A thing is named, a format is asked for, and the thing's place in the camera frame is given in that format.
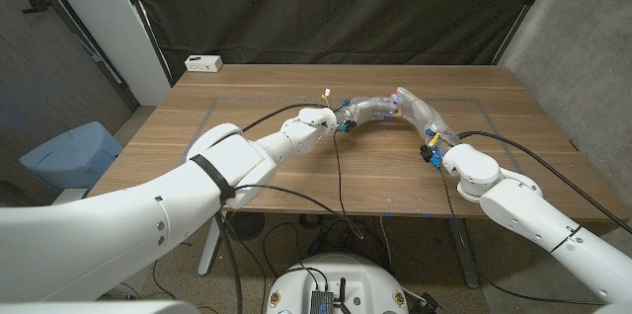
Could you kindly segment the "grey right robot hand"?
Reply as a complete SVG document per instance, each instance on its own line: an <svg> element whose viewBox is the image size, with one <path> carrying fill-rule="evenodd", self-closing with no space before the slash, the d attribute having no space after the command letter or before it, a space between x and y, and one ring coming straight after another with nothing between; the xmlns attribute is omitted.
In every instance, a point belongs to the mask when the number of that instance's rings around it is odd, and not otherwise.
<svg viewBox="0 0 632 314"><path fill-rule="evenodd" d="M427 146L436 151L440 158L460 143L454 130L433 107L404 87L397 88L397 95L403 118L417 129Z"/></svg>

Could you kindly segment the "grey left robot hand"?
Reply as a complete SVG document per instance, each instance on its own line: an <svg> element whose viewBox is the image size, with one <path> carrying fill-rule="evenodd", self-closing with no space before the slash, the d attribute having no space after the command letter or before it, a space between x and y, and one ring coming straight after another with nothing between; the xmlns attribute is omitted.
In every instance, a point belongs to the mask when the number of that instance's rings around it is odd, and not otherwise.
<svg viewBox="0 0 632 314"><path fill-rule="evenodd" d="M397 105L390 97L356 97L344 101L341 107L334 110L337 120L335 129L350 132L367 121L392 117L396 110Z"/></svg>

